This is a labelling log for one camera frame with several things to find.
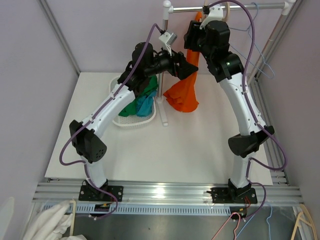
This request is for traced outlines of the green t shirt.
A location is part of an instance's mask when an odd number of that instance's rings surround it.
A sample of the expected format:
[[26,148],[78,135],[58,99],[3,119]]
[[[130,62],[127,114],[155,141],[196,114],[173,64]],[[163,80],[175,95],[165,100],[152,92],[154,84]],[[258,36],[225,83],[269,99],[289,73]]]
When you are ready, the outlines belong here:
[[118,115],[120,117],[138,116],[147,117],[152,113],[154,97],[158,89],[158,79],[154,75],[150,78],[148,86],[130,104],[128,104]]

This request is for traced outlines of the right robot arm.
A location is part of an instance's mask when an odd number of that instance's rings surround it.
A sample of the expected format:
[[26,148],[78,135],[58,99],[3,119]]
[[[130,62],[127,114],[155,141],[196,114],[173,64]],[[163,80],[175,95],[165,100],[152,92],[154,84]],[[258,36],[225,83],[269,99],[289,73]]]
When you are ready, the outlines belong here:
[[192,20],[184,35],[184,48],[203,55],[209,72],[224,90],[234,111],[239,133],[228,139],[234,154],[233,170],[228,180],[227,196],[240,202],[251,189],[247,180],[249,158],[273,135],[273,126],[266,125],[253,102],[243,64],[229,48],[230,29],[226,22],[212,20],[205,26]]

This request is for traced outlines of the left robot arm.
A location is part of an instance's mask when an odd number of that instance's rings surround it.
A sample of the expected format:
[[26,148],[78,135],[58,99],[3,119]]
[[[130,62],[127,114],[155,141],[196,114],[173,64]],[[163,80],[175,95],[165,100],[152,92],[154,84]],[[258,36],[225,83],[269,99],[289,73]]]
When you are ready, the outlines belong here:
[[138,43],[131,55],[131,61],[118,78],[107,99],[87,118],[69,125],[72,146],[85,163],[85,173],[90,195],[101,201],[108,194],[108,180],[99,161],[107,152],[101,140],[114,118],[136,98],[143,95],[157,74],[168,72],[184,80],[198,71],[189,63],[182,52],[162,49],[156,52],[150,43]]

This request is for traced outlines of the orange t shirt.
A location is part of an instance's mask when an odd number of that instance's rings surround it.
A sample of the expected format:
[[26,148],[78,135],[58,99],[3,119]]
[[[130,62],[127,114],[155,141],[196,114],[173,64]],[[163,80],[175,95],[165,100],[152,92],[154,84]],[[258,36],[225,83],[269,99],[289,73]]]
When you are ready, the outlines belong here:
[[166,101],[177,111],[191,113],[198,107],[199,102],[196,99],[195,83],[198,72],[184,80],[180,80],[169,88],[163,95]]

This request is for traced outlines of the teal blue t shirt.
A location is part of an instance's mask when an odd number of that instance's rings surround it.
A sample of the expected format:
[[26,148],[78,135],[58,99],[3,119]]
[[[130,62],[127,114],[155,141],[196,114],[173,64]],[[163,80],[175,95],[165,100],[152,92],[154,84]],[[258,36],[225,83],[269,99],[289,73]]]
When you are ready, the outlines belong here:
[[157,91],[154,90],[146,95],[140,96],[136,100],[136,115],[138,117],[147,117],[152,113],[154,97]]

